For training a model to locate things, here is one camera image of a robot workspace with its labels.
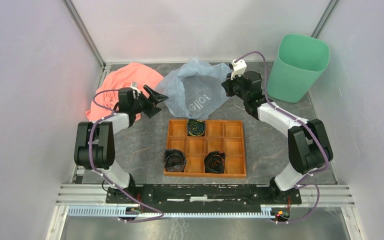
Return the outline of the translucent blue plastic trash bag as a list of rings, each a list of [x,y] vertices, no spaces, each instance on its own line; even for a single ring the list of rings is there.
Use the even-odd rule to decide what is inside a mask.
[[[168,96],[163,103],[174,117],[206,120],[228,100],[222,83],[229,73],[225,63],[211,65],[195,57],[169,72],[155,90]]]

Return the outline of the green plastic trash bin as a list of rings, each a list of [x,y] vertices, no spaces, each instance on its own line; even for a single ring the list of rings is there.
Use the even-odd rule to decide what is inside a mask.
[[[330,48],[324,41],[301,34],[285,35],[268,77],[268,95],[287,103],[299,102],[329,61]]]

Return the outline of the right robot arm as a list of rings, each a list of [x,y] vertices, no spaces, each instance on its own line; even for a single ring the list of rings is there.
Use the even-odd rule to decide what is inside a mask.
[[[329,168],[334,154],[321,120],[298,117],[270,100],[263,93],[258,72],[228,73],[221,85],[228,97],[242,99],[250,116],[269,124],[287,138],[289,163],[269,183],[268,196],[273,203],[282,204],[304,178]]]

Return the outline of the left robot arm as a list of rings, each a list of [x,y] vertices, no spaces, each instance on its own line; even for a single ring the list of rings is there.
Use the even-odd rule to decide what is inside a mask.
[[[101,176],[125,204],[137,198],[134,178],[116,162],[114,135],[133,126],[138,114],[152,118],[161,111],[157,105],[168,100],[148,85],[140,91],[136,87],[116,89],[118,102],[109,115],[96,121],[83,121],[77,125],[74,162]]]

